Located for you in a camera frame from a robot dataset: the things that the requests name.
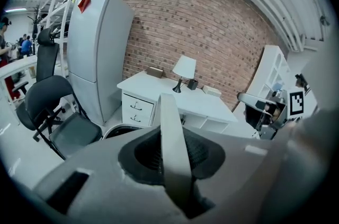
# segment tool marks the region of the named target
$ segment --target drawer handle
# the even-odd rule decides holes
[[[137,103],[138,103],[138,102],[136,102],[136,103],[134,104],[134,106],[130,105],[130,107],[132,107],[132,108],[134,108],[134,109],[136,109],[136,110],[139,110],[139,111],[141,111],[141,110],[142,110],[142,108],[140,108],[140,109],[136,108],[136,106],[137,106]]]
[[[134,120],[134,121],[136,121],[136,122],[141,122],[141,120],[136,120],[136,116],[137,116],[137,115],[134,116],[134,119],[131,117],[131,120]]]

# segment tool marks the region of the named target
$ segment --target fluorescent light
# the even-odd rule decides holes
[[[19,11],[27,11],[26,8],[14,8],[12,10],[5,10],[5,12],[9,13],[9,12],[19,12]]]

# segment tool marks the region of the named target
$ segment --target desk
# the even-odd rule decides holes
[[[11,109],[12,113],[14,114],[18,124],[20,124],[16,112],[15,112],[15,106],[12,101],[12,98],[7,90],[7,86],[5,83],[5,78],[12,76],[13,74],[16,74],[22,70],[26,70],[32,66],[35,66],[37,64],[38,58],[37,56],[30,56],[26,57],[20,60],[17,60],[15,62],[9,63],[8,65],[0,68],[0,92],[3,96],[6,96],[8,101],[9,108]]]
[[[161,93],[174,95],[184,124],[222,133],[228,124],[237,122],[231,110],[218,97],[207,95],[201,89],[190,90],[186,85],[181,93],[172,90],[176,80],[156,78],[142,71],[117,85],[122,89],[122,122],[152,126],[156,104]]]

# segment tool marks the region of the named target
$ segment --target black lamp base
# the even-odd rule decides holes
[[[181,82],[182,82],[182,79],[180,78],[176,87],[173,88],[174,92],[181,93],[181,90],[180,90]]]

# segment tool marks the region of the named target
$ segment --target person in blue shirt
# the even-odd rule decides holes
[[[30,36],[28,35],[27,39],[21,45],[21,54],[23,56],[24,55],[29,56],[30,55],[30,48],[31,48],[31,46],[32,46],[32,42],[30,41]]]

